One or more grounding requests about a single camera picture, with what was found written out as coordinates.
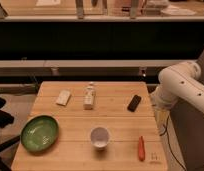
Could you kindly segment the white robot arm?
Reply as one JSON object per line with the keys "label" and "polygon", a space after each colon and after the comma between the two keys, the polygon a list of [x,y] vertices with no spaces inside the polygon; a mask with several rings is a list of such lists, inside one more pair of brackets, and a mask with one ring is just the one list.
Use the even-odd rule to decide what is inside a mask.
{"label": "white robot arm", "polygon": [[162,69],[159,84],[150,94],[157,108],[171,109],[181,98],[204,114],[204,85],[198,81],[201,67],[194,61],[184,61]]}

